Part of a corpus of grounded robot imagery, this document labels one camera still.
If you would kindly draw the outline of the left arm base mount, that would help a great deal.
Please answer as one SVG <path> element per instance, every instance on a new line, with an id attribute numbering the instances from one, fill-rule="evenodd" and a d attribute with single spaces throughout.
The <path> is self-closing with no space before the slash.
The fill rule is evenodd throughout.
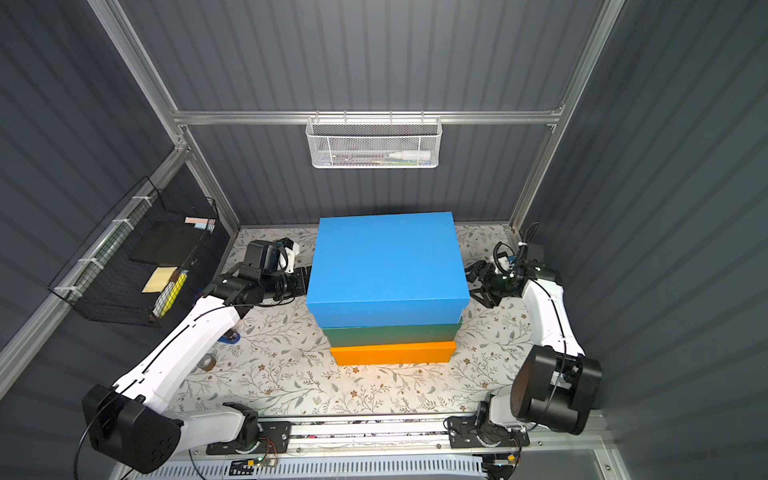
<path id="1" fill-rule="evenodd" d="M 206 446 L 207 455 L 257 455 L 283 454 L 287 452 L 292 424 L 287 421 L 259 421 L 256 433 L 230 442 L 212 443 Z"/>

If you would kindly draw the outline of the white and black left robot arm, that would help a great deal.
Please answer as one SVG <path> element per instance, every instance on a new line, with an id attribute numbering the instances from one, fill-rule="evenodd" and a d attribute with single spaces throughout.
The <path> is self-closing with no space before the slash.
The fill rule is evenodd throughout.
<path id="1" fill-rule="evenodd" d="M 164 413 L 192 366 L 248 311 L 319 293 L 323 280 L 330 283 L 324 290 L 329 298 L 320 304 L 331 309 L 316 314 L 321 324 L 358 331 L 424 326 L 426 343 L 435 342 L 436 326 L 458 324 L 470 299 L 456 268 L 405 265 L 366 275 L 348 270 L 326 275 L 277 261 L 239 263 L 202 290 L 189 314 L 136 367 L 111 387 L 96 385 L 88 392 L 81 439 L 140 473 L 156 470 L 178 449 L 213 442 L 251 445 L 258 420 L 243 405 L 230 403 L 221 412 L 185 420 Z"/>

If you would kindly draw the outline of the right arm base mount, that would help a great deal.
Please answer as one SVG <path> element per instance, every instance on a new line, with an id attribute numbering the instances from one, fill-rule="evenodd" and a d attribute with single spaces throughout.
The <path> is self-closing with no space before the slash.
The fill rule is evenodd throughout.
<path id="1" fill-rule="evenodd" d="M 528 433 L 490 422 L 480 423 L 476 415 L 449 416 L 443 420 L 452 449 L 523 448 L 530 445 Z"/>

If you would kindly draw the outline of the orange shoebox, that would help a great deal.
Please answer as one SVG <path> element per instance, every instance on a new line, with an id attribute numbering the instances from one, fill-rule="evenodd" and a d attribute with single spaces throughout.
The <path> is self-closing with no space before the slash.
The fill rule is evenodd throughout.
<path id="1" fill-rule="evenodd" d="M 455 341 L 332 347 L 340 366 L 446 363 L 456 351 Z"/>

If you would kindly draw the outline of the green shoebox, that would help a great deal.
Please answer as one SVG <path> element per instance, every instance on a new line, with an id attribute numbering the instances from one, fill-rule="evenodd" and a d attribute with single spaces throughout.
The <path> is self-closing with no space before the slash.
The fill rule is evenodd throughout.
<path id="1" fill-rule="evenodd" d="M 332 348 L 453 341 L 455 324 L 322 328 Z"/>

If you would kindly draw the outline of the blue shoebox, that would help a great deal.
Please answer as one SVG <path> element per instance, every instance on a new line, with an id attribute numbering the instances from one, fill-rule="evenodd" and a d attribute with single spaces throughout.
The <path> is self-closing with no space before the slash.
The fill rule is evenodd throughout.
<path id="1" fill-rule="evenodd" d="M 319 327 L 457 324 L 469 302 L 451 213 L 320 220 L 306 297 Z"/>

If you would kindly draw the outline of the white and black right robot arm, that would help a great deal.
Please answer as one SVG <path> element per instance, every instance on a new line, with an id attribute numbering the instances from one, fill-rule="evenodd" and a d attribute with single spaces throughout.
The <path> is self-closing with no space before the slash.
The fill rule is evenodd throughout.
<path id="1" fill-rule="evenodd" d="M 502 273 L 487 261 L 465 268 L 470 296 L 486 308 L 520 297 L 533 320 L 533 340 L 513 383 L 479 405 L 475 428 L 483 442 L 497 443 L 501 430 L 518 423 L 542 425 L 579 435 L 584 430 L 602 380 L 598 361 L 585 355 L 570 327 L 560 273 L 529 262 Z"/>

